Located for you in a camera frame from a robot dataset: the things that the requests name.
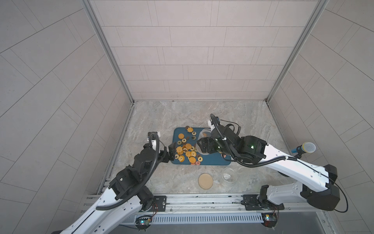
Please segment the clear jar with beige lid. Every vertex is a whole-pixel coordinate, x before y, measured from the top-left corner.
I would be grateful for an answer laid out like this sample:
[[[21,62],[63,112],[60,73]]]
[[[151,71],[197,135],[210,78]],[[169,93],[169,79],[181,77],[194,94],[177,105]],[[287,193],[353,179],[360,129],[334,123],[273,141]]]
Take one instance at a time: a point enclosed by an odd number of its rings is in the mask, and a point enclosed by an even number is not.
[[[211,129],[204,128],[197,138],[196,149],[197,152],[201,155],[208,155],[208,138],[211,137]]]

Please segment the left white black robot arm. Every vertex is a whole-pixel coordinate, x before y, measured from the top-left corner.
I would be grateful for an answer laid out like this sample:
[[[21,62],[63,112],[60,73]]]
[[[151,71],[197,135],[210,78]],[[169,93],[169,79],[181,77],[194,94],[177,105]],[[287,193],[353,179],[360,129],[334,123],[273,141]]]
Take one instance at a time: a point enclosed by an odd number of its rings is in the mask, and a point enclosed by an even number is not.
[[[157,140],[146,143],[133,165],[117,173],[101,197],[60,234],[108,234],[126,218],[148,210],[154,195],[146,187],[157,166],[174,160],[177,144],[160,149]]]

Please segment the beige round jar lid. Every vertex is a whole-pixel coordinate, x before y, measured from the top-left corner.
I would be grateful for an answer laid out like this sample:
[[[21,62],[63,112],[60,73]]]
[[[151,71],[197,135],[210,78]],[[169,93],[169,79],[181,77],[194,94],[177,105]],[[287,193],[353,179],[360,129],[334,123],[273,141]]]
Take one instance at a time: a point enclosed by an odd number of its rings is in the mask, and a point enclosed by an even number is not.
[[[201,174],[198,178],[199,186],[204,190],[209,190],[213,186],[213,177],[210,174]]]

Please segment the clear jar with red lid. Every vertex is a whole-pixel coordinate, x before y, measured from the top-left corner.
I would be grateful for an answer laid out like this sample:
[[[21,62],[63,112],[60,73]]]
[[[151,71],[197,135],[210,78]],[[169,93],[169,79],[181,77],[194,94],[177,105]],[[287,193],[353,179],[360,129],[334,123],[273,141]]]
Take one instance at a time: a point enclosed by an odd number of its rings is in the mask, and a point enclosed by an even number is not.
[[[225,168],[222,171],[222,178],[224,182],[233,184],[238,179],[237,172],[233,170],[232,168]]]

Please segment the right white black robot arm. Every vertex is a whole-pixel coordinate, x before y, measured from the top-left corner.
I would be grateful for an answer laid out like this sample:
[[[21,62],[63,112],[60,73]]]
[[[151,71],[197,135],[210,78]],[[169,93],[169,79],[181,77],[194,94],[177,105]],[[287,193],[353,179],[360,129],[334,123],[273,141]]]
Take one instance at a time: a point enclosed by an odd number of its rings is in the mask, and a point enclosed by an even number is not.
[[[255,136],[239,136],[229,125],[213,124],[211,134],[197,140],[203,153],[220,153],[246,168],[268,167],[294,183],[281,186],[263,185],[255,201],[243,199],[245,206],[258,206],[263,210],[276,209],[284,203],[307,203],[324,210],[335,211],[340,198],[346,194],[337,185],[337,168],[333,165],[317,166],[280,151]]]

